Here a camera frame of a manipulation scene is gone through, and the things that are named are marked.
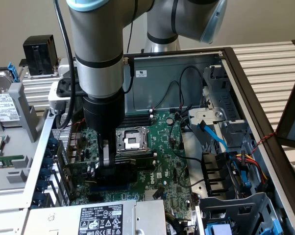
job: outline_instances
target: white wall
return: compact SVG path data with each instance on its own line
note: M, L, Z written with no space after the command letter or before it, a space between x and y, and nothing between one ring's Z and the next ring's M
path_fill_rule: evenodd
M65 25L72 38L69 11L60 0ZM146 15L134 22L130 52L140 52L146 41ZM124 29L124 51L130 27ZM58 56L66 56L52 0L0 0L0 66L24 58L28 36L53 34ZM180 37L183 49L208 46ZM212 46L278 42L295 39L295 0L228 0L221 31Z

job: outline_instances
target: motherboard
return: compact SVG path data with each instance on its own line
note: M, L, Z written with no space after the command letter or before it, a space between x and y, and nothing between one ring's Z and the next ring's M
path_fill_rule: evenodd
M117 135L129 130L146 130L147 145L142 149L145 148L147 153L151 152L153 155L153 169L139 170L136 182L114 188L97 187L96 181L86 180L86 169L90 164L98 162L98 140L96 132L82 124L81 129L77 130L81 138L75 145L77 146L77 155L82 154L83 157L76 156L74 163L69 166L75 186L74 200L71 205L163 199L166 212L174 214L176 218L191 219L192 210L194 210L197 201L192 198L190 188L184 188L178 184L178 176L184 171L187 164L184 159L173 153L174 149L179 155L184 156L185 154L178 123L173 126L169 139L170 129L174 124L173 118L174 114L169 112L157 112L152 117L151 126L116 130ZM131 144L131 138L128 138L127 141L128 144ZM122 156L122 151L119 150L117 149L117 155L120 153ZM181 177L180 182L184 186L190 185L189 177Z

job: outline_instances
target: green circuit board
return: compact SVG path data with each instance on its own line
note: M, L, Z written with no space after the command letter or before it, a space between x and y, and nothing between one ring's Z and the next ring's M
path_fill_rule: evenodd
M170 126L166 124L168 117L173 118L174 114L169 112L158 112L154 115L153 125L146 127L149 130L148 142L151 149L157 150L155 160L155 170L145 170L138 172L138 181L128 185L127 188L113 191L96 191L92 188L96 186L95 182L85 181L81 173L85 171L90 161L98 159L97 135L92 129L82 127L81 134L85 136L84 143L80 145L79 151L89 150L90 158L88 162L76 161L70 165L73 175L73 184L76 187L76 198L71 205L89 204L94 202L112 202L121 200L146 201L153 200L152 195L160 187L164 187L164 207L165 211L173 213L177 218L191 218L191 212L194 210L194 203L191 199L191 189L183 188L173 180L174 168L177 175L184 170L186 161L173 154L169 145ZM179 124L173 127L171 138L174 140L174 148L184 156L184 150L178 150L180 144ZM189 185L189 178L182 177L182 184Z

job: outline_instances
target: robotic arm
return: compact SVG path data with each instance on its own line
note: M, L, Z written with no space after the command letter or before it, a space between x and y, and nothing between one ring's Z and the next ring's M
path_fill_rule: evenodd
M85 120L98 133L103 174L112 174L115 129L124 118L123 28L147 12L146 51L179 49L178 35L209 43L219 30L226 0L67 0L67 4L79 83L88 94L83 98Z

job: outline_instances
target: black box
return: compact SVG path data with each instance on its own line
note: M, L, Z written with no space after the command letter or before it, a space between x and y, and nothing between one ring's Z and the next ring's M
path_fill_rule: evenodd
M30 36L23 46L31 76L54 74L57 53L53 35Z

